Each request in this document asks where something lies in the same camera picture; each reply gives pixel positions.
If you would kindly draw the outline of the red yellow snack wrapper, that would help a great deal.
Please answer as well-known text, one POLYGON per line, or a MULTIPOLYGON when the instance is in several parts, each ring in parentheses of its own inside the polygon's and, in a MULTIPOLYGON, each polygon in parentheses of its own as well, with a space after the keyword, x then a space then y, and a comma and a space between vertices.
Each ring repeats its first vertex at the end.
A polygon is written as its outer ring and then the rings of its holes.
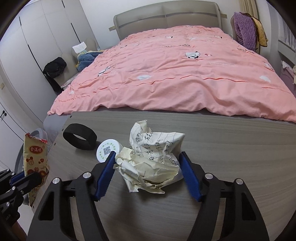
POLYGON ((48 174, 49 166, 47 159, 48 141, 27 133, 23 144, 23 169, 25 175, 38 172, 42 177, 42 183, 28 193, 29 205, 32 206, 37 197, 39 189, 44 185, 48 174))

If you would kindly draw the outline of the black elastic band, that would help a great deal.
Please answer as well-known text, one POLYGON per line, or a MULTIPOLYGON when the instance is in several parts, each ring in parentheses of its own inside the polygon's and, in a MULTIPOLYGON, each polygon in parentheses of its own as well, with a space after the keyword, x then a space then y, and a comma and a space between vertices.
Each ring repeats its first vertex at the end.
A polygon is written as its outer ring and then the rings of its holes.
POLYGON ((63 132, 63 138, 70 145, 81 150, 94 150, 96 147, 97 135, 89 127, 72 123, 63 132))

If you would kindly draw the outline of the white round QR lid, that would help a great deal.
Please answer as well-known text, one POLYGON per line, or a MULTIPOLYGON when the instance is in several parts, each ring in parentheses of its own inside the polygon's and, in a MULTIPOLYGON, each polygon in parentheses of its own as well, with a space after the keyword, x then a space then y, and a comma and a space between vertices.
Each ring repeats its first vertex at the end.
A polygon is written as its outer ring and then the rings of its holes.
POLYGON ((109 154, 114 151, 117 154, 122 150, 123 146, 120 142, 114 139, 104 140, 97 148, 96 157, 100 163, 107 160, 109 154))

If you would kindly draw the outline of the written paper ball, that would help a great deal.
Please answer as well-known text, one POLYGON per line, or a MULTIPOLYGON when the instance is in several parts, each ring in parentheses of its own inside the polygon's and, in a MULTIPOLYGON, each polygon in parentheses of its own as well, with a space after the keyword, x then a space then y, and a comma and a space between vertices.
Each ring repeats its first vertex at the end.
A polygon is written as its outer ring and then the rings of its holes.
POLYGON ((129 192, 142 189, 164 194, 162 189, 183 178, 177 159, 185 138, 179 132, 153 132, 146 120, 136 122, 129 136, 130 147, 116 156, 113 168, 121 174, 129 192))

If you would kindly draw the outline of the black clothing on chair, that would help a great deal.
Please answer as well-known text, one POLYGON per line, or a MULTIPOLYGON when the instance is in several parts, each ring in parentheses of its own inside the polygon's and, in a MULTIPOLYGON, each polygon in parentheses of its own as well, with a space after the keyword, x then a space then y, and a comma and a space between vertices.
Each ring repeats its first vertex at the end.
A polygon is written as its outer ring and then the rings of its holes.
POLYGON ((58 57, 55 60, 47 63, 43 69, 43 75, 57 95, 59 95, 63 89, 56 82, 55 78, 63 74, 66 67, 67 63, 65 60, 62 57, 58 57))

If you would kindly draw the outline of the beige chair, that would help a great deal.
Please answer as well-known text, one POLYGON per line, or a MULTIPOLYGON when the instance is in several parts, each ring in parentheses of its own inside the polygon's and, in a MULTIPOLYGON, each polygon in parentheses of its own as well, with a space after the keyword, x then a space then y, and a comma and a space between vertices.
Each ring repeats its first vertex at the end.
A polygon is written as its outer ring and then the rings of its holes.
POLYGON ((69 79, 76 76, 79 71, 76 68, 78 64, 78 56, 80 54, 85 54, 89 51, 97 51, 97 44, 93 39, 86 39, 84 41, 86 44, 86 49, 77 54, 73 48, 70 49, 70 53, 62 53, 61 58, 66 62, 67 66, 64 69, 64 72, 55 78, 55 81, 60 85, 64 85, 69 79))

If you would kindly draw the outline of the blue blanket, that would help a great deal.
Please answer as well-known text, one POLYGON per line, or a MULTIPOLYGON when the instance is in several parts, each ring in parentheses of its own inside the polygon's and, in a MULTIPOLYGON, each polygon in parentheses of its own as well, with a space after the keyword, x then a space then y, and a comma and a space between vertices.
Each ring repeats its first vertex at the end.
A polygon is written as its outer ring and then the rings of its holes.
POLYGON ((102 53, 103 51, 88 51, 86 53, 79 54, 77 57, 78 63, 76 65, 77 71, 81 72, 83 69, 88 67, 93 63, 95 58, 102 53))

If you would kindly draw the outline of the white tissue pack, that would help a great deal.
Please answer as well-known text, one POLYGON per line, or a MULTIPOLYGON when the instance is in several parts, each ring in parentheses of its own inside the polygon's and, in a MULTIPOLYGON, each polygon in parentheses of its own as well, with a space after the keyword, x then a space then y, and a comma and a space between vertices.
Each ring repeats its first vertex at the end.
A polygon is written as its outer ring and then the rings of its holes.
POLYGON ((72 47, 72 49, 74 50, 74 52, 76 54, 83 52, 84 50, 86 50, 86 48, 87 48, 87 45, 85 44, 85 42, 82 42, 82 43, 72 47))

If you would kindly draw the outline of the white wardrobe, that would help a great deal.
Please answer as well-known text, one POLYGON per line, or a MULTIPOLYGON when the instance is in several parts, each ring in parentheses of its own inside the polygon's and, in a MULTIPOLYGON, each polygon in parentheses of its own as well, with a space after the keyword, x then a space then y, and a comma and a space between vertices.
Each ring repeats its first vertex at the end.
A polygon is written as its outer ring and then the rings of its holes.
POLYGON ((80 1, 30 1, 1 39, 1 168, 14 169, 26 133, 43 126, 57 94, 43 69, 94 34, 80 1))

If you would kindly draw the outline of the pink storage box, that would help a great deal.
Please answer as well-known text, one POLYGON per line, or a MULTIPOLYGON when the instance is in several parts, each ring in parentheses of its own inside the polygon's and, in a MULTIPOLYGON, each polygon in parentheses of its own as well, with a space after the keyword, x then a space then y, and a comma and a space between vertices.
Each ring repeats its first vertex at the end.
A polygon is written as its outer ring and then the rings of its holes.
POLYGON ((281 61, 282 67, 280 72, 280 78, 288 87, 288 89, 295 95, 295 85, 293 84, 293 72, 291 66, 285 61, 281 61))

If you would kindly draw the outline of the beige cloth on box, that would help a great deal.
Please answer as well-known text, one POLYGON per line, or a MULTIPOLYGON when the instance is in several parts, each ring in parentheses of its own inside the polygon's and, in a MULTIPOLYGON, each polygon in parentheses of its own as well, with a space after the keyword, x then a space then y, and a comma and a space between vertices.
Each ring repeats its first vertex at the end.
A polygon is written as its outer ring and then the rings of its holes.
POLYGON ((293 66, 293 84, 296 85, 296 65, 293 66))

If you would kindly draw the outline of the yellow orange garment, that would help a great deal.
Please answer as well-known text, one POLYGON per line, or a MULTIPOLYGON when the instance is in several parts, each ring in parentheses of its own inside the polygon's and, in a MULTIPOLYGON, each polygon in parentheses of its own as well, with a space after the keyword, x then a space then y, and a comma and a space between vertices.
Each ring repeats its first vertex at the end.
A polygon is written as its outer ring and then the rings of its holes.
POLYGON ((268 39, 264 30, 264 27, 260 20, 258 20, 255 17, 251 17, 254 25, 255 25, 255 32, 256 32, 256 45, 257 46, 262 46, 262 47, 267 47, 268 46, 268 39))

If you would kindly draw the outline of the white sheer curtain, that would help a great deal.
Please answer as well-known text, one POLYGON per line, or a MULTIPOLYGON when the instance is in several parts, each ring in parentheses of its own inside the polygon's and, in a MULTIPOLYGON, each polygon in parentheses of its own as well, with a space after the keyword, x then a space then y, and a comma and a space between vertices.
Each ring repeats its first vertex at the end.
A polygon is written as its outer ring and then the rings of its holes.
POLYGON ((284 21, 284 19, 281 17, 281 15, 278 15, 278 26, 279 26, 279 40, 287 44, 289 47, 291 47, 293 50, 295 50, 295 37, 284 21))

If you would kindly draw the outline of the purple fuzzy garment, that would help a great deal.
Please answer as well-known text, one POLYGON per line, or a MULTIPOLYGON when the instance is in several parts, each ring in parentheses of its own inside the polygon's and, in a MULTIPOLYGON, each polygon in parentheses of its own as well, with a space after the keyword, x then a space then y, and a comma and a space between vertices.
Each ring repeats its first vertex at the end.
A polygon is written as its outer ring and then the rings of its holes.
POLYGON ((237 42, 248 50, 255 51, 256 28, 252 17, 248 14, 235 12, 233 18, 237 42))

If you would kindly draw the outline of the beige curtain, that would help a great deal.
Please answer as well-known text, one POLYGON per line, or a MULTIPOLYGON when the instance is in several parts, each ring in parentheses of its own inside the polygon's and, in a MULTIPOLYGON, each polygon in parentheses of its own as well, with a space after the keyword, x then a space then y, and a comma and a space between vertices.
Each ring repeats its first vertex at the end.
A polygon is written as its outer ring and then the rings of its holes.
POLYGON ((258 18, 258 10, 255 0, 239 0, 241 12, 248 13, 252 17, 258 18))

